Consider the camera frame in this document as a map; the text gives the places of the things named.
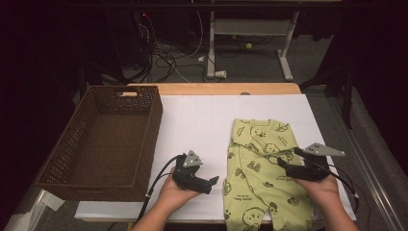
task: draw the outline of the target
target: printed cartoon pattern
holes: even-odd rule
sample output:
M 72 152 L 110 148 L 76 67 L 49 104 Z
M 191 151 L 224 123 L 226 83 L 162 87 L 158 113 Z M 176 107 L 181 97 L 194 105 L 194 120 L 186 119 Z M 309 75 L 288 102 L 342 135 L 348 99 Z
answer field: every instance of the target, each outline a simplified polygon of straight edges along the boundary
M 278 157 L 292 165 L 301 163 L 293 154 L 297 144 L 290 124 L 237 119 L 232 134 L 223 184 L 227 229 L 256 231 L 268 211 L 274 230 L 309 230 L 310 199 L 277 165 Z

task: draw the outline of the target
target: white tabletop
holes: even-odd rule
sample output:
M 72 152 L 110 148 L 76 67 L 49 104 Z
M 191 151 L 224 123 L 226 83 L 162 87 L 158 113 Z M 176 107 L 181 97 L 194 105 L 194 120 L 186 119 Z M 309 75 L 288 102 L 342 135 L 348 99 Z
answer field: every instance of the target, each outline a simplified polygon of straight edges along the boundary
M 189 201 L 169 218 L 170 221 L 224 221 L 222 181 L 226 177 L 227 148 L 235 118 L 275 119 L 290 123 L 300 148 L 314 142 L 324 143 L 303 94 L 162 95 L 161 98 L 164 110 L 150 183 L 168 160 L 190 150 L 203 162 L 197 177 L 208 180 L 219 176 L 210 194 L 201 194 Z M 156 201 L 163 182 L 160 180 L 156 185 L 147 211 Z M 341 183 L 339 186 L 344 207 L 355 219 L 344 187 Z M 136 220 L 141 204 L 81 201 L 75 217 L 94 221 Z M 270 220 L 270 216 L 266 215 L 265 220 Z

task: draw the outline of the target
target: woven plastic texture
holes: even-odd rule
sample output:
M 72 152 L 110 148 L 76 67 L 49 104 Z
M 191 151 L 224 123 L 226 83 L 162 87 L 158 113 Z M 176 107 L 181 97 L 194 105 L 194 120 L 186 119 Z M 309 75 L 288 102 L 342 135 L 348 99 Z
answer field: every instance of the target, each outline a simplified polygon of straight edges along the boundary
M 162 113 L 155 86 L 90 87 L 37 185 L 64 200 L 144 201 Z

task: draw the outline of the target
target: dark background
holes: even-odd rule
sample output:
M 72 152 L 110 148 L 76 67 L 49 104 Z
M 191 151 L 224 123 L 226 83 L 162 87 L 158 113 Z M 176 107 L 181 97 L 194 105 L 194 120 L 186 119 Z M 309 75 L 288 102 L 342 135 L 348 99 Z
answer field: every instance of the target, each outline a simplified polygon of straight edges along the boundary
M 336 32 L 319 74 L 338 65 L 349 67 L 369 114 L 407 172 L 408 18 L 404 5 L 402 0 L 386 1 L 346 17 L 329 12 L 302 13 L 295 36 L 313 35 L 319 40 Z M 169 31 L 165 23 L 155 23 L 158 30 L 170 37 L 172 33 L 178 35 L 174 37 L 181 42 L 180 35 L 190 27 L 196 29 L 188 14 L 153 14 L 152 20 L 163 22 L 163 17 L 176 20 L 178 29 Z M 71 97 L 79 86 L 79 66 L 92 60 L 120 75 L 120 66 L 127 61 L 143 62 L 142 54 L 117 54 L 113 41 L 129 38 L 115 38 L 109 33 L 109 23 L 114 22 L 103 13 L 70 13 L 52 1 L 1 2 L 0 228 L 7 224 L 73 113 Z M 133 33 L 128 31 L 127 35 L 133 37 Z M 141 46 L 130 44 L 135 50 Z M 86 71 L 90 82 L 100 83 L 91 78 L 100 69 Z M 344 76 L 337 74 L 322 83 L 341 91 Z

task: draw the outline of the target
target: floor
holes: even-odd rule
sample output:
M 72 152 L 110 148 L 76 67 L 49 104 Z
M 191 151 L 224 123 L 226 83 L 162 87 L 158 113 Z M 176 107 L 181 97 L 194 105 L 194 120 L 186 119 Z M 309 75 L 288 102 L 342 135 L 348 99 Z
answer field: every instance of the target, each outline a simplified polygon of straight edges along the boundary
M 259 83 L 280 83 L 286 82 L 283 72 L 280 68 L 279 61 L 276 55 L 276 50 L 283 45 L 283 38 L 232 38 L 232 37 L 218 37 L 216 40 L 216 66 L 218 70 L 226 70 L 227 77 L 221 79 L 221 82 L 259 82 Z M 159 40 L 161 50 L 155 49 L 156 54 L 153 57 L 153 68 L 151 76 L 146 77 L 143 82 L 156 82 L 165 77 L 166 82 L 169 83 L 200 83 L 200 82 L 218 82 L 218 79 L 207 79 L 205 77 L 205 66 L 207 56 L 207 44 L 204 41 L 200 46 L 199 40 L 195 40 L 189 46 L 171 43 Z M 252 48 L 246 49 L 248 43 L 252 44 Z M 294 38 L 291 47 L 288 51 L 288 62 L 293 73 L 293 81 L 301 84 L 313 78 L 318 69 L 321 60 L 324 57 L 325 51 L 330 44 L 330 39 L 321 39 L 314 41 L 309 36 L 299 36 Z M 157 59 L 158 55 L 166 57 L 164 59 Z M 199 58 L 204 57 L 205 62 L 200 62 Z M 169 65 L 172 63 L 176 67 L 170 75 L 167 76 Z M 135 74 L 134 68 L 125 68 L 125 76 Z M 358 187 L 360 194 L 360 209 L 357 213 L 357 224 L 361 230 L 401 230 L 399 227 L 406 226 L 406 221 L 398 219 L 399 216 L 406 212 L 406 196 L 401 189 L 407 189 L 406 183 L 402 182 L 399 185 L 401 189 L 395 190 L 395 186 L 391 184 L 381 174 L 372 174 L 372 170 L 364 169 L 365 165 L 361 161 L 361 157 L 366 157 L 367 152 L 372 151 L 372 145 L 367 144 L 367 132 L 375 136 L 376 143 L 383 143 L 381 137 L 373 135 L 375 125 L 366 124 L 367 127 L 362 127 L 365 122 L 370 121 L 370 117 L 364 113 L 364 104 L 358 96 L 358 92 L 353 92 L 353 109 L 352 122 L 353 130 L 347 131 L 344 128 L 342 120 L 340 119 L 342 99 L 331 98 L 328 99 L 323 94 L 324 87 L 312 87 L 305 90 L 312 110 L 315 114 L 320 131 L 323 134 L 327 145 L 337 147 L 344 150 L 350 155 L 346 159 L 335 159 L 335 164 L 341 167 L 349 174 L 351 179 Z M 361 145 L 356 145 L 355 141 L 359 141 Z M 381 153 L 387 153 L 386 145 L 381 146 Z M 376 167 L 374 163 L 378 158 L 375 151 L 370 153 L 369 165 Z M 383 175 L 393 174 L 395 169 L 388 169 L 382 172 Z M 372 182 L 372 179 L 379 179 L 378 182 Z M 32 189 L 27 194 L 25 201 L 23 200 L 19 211 L 24 211 L 25 208 L 30 208 L 30 201 L 33 198 L 30 194 L 35 194 L 38 189 Z M 376 195 L 377 193 L 386 192 L 386 195 Z M 391 199 L 391 209 L 387 205 L 379 206 L 381 201 Z M 78 202 L 66 201 L 59 211 L 54 212 L 47 209 L 38 224 L 37 230 L 108 230 L 110 223 L 85 222 L 74 218 Z M 127 223 L 118 223 L 112 230 L 126 230 Z M 270 230 L 269 227 L 263 227 L 263 230 Z M 223 225 L 182 225 L 177 226 L 170 224 L 166 230 L 225 230 Z

